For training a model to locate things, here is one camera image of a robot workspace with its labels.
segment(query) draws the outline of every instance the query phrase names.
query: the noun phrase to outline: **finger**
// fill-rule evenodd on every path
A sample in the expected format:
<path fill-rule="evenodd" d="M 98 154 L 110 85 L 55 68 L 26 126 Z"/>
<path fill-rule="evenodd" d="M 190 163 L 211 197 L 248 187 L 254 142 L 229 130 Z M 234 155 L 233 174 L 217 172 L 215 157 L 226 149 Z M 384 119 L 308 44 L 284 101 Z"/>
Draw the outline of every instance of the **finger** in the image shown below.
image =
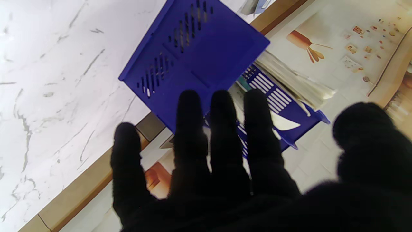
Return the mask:
<path fill-rule="evenodd" d="M 250 90 L 244 97 L 244 109 L 248 161 L 271 159 L 283 164 L 280 142 L 273 133 L 273 122 L 266 96 L 260 90 Z"/>
<path fill-rule="evenodd" d="M 371 136 L 394 130 L 391 118 L 374 103 L 357 103 L 346 108 L 335 120 L 333 137 L 344 150 L 365 144 Z"/>
<path fill-rule="evenodd" d="M 199 95 L 194 90 L 182 92 L 176 117 L 175 164 L 206 160 L 208 145 L 203 121 Z"/>
<path fill-rule="evenodd" d="M 244 200 L 250 196 L 250 179 L 243 167 L 242 145 L 236 132 L 236 110 L 227 91 L 213 94 L 210 117 L 214 193 L 235 201 Z"/>
<path fill-rule="evenodd" d="M 211 165 L 242 164 L 242 146 L 236 132 L 236 109 L 227 91 L 213 94 L 211 109 Z"/>
<path fill-rule="evenodd" d="M 130 123 L 121 123 L 115 131 L 110 164 L 113 169 L 113 208 L 123 224 L 136 208 L 156 201 L 146 187 L 140 165 L 140 138 Z"/>
<path fill-rule="evenodd" d="M 280 142 L 272 131 L 273 122 L 266 96 L 260 90 L 247 92 L 244 108 L 253 193 L 295 199 L 300 192 L 284 168 Z"/>
<path fill-rule="evenodd" d="M 182 92 L 176 118 L 176 168 L 171 179 L 171 199 L 209 195 L 210 172 L 206 160 L 208 141 L 203 132 L 203 121 L 199 95 L 193 90 Z"/>

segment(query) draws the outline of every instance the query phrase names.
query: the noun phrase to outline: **wooden shelf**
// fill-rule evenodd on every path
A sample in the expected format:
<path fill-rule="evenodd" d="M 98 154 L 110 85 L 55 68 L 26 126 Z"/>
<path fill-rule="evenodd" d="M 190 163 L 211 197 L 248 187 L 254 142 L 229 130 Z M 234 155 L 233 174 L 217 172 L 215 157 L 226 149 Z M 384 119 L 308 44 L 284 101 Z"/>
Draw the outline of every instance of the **wooden shelf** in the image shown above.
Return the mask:
<path fill-rule="evenodd" d="M 410 28 L 389 60 L 376 85 L 369 92 L 369 100 L 384 108 L 402 84 L 412 60 L 412 28 Z"/>

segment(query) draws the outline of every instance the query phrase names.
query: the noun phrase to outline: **wooden edge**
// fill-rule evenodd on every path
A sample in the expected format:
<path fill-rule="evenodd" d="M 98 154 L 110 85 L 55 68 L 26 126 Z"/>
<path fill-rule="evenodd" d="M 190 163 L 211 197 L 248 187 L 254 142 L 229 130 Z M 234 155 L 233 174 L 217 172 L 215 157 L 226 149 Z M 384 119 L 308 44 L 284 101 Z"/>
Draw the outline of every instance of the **wooden edge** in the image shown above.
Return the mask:
<path fill-rule="evenodd" d="M 412 59 L 412 28 L 410 28 L 393 56 L 388 61 L 376 86 L 371 90 L 370 101 L 384 108 L 399 89 L 408 65 Z"/>
<path fill-rule="evenodd" d="M 142 150 L 145 149 L 149 145 L 149 141 L 140 134 L 140 142 Z M 112 170 L 109 168 L 110 164 L 110 156 L 111 156 L 110 148 L 107 152 L 104 153 L 103 156 L 99 157 L 99 159 L 93 163 L 89 168 L 87 168 L 82 174 L 80 174 L 70 185 L 68 185 L 60 194 L 58 194 L 49 204 L 47 204 L 37 215 L 42 219 L 44 225 L 50 229 L 52 232 L 60 231 L 67 223 L 69 223 L 93 198 L 95 198 L 109 183 L 112 181 Z M 99 173 L 98 176 L 94 179 L 101 180 L 96 181 L 93 183 L 92 186 L 87 187 L 90 185 L 90 173 Z M 89 192 L 86 194 L 84 192 L 75 192 L 73 188 L 91 188 Z M 61 206 L 62 202 L 65 201 L 73 201 L 74 207 L 67 207 Z M 55 210 L 57 209 L 58 214 L 62 215 L 61 218 L 53 218 L 47 215 L 56 213 Z M 20 232 L 23 231 L 30 231 L 32 228 L 31 224 L 26 224 L 23 226 Z"/>
<path fill-rule="evenodd" d="M 141 145 L 141 150 L 144 150 L 148 145 L 149 145 L 149 141 L 147 139 L 145 139 L 145 137 L 140 134 L 140 145 Z M 110 172 L 104 177 L 104 179 L 102 179 L 99 184 L 97 184 L 97 186 L 95 188 L 93 188 L 93 190 L 65 217 L 62 219 L 62 221 L 55 226 L 55 228 L 53 228 L 51 231 L 52 232 L 58 232 L 60 231 L 67 223 L 69 223 L 80 211 L 82 211 L 82 209 L 84 207 L 86 207 L 86 205 L 88 203 L 90 203 L 93 198 L 95 198 L 97 196 L 97 194 L 99 194 L 109 183 L 110 181 L 113 180 L 113 171 L 110 170 Z"/>
<path fill-rule="evenodd" d="M 369 97 L 369 96 L 373 93 L 373 91 L 375 91 L 375 89 L 378 87 L 378 85 L 379 85 L 379 83 L 381 82 L 381 80 L 382 80 L 382 78 L 383 78 L 386 70 L 388 69 L 389 64 L 391 63 L 393 57 L 395 56 L 396 52 L 398 51 L 399 47 L 401 46 L 402 42 L 404 41 L 404 39 L 406 38 L 406 36 L 408 35 L 408 33 L 411 31 L 411 29 L 412 29 L 412 27 L 409 28 L 409 30 L 405 33 L 405 35 L 403 35 L 403 37 L 402 37 L 402 39 L 400 40 L 398 46 L 396 47 L 395 51 L 393 52 L 391 58 L 388 60 L 385 68 L 383 69 L 381 75 L 379 76 L 376 84 L 371 88 L 371 90 L 370 90 L 369 93 L 367 94 L 367 97 Z"/>
<path fill-rule="evenodd" d="M 286 17 L 292 14 L 300 6 L 302 6 L 307 0 L 277 0 L 274 2 L 265 12 L 258 16 L 250 25 L 255 27 L 256 30 L 261 32 L 263 35 L 269 33 L 274 27 L 281 23 Z M 142 141 L 142 150 L 148 146 L 149 142 L 147 140 Z M 70 185 L 75 184 L 75 182 L 80 182 L 82 174 L 76 178 Z M 90 191 L 80 203 L 70 211 L 65 218 L 51 229 L 52 232 L 60 231 L 67 223 L 69 223 L 90 201 L 97 196 L 106 186 L 113 180 L 112 171 L 107 173 L 107 175 Z"/>
<path fill-rule="evenodd" d="M 307 1 L 277 0 L 253 20 L 250 25 L 263 35 L 266 35 Z"/>

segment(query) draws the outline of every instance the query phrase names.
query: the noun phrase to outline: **tile grout line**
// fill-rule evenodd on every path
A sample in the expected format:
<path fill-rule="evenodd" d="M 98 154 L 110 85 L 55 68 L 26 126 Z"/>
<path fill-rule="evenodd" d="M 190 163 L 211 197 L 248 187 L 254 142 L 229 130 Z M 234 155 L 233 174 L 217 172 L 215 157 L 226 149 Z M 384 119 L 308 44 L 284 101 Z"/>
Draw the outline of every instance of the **tile grout line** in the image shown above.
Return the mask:
<path fill-rule="evenodd" d="M 37 214 L 37 216 L 39 216 L 40 220 L 43 222 L 44 226 L 47 227 L 47 229 L 49 229 L 50 232 L 52 232 L 52 230 L 46 225 L 46 223 L 44 222 L 43 218 L 40 216 L 40 214 Z"/>

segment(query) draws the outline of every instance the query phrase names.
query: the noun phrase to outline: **ventilation slot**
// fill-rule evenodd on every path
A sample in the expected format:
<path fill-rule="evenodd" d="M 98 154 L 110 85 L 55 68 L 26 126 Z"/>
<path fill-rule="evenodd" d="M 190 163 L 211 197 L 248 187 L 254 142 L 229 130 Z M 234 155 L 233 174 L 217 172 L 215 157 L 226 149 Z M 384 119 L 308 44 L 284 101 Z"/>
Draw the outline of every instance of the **ventilation slot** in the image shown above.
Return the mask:
<path fill-rule="evenodd" d="M 146 93 L 146 88 L 145 88 L 145 80 L 142 77 L 142 92 Z"/>
<path fill-rule="evenodd" d="M 186 23 L 186 45 L 189 46 L 189 15 L 185 13 L 185 23 Z"/>
<path fill-rule="evenodd" d="M 152 92 L 155 92 L 155 77 L 153 75 L 153 65 L 150 66 L 150 80 L 152 81 Z"/>
<path fill-rule="evenodd" d="M 206 7 L 206 1 L 203 1 L 203 11 L 204 11 L 204 18 L 205 22 L 207 22 L 207 7 Z"/>
<path fill-rule="evenodd" d="M 201 30 L 200 0 L 196 0 L 196 6 L 197 6 L 197 29 L 200 31 Z"/>
<path fill-rule="evenodd" d="M 154 59 L 154 73 L 156 75 L 156 84 L 159 86 L 159 67 L 157 65 L 157 58 Z"/>
<path fill-rule="evenodd" d="M 175 28 L 175 47 L 178 47 L 178 30 Z"/>
<path fill-rule="evenodd" d="M 147 70 L 146 70 L 146 84 L 147 84 L 146 93 L 147 93 L 147 96 L 150 98 L 149 73 L 147 72 Z"/>
<path fill-rule="evenodd" d="M 179 21 L 179 28 L 180 28 L 180 52 L 183 53 L 185 49 L 183 48 L 183 24 L 182 20 Z"/>
<path fill-rule="evenodd" d="M 193 4 L 190 5 L 190 15 L 191 15 L 191 20 L 192 20 L 192 38 L 194 38 L 196 28 L 194 26 L 194 10 L 193 10 Z"/>
<path fill-rule="evenodd" d="M 161 79 L 164 80 L 163 55 L 162 55 L 162 53 L 160 53 L 159 61 L 160 61 L 160 76 L 161 76 Z"/>
<path fill-rule="evenodd" d="M 169 59 L 167 57 L 165 59 L 165 65 L 166 65 L 166 73 L 169 73 Z"/>

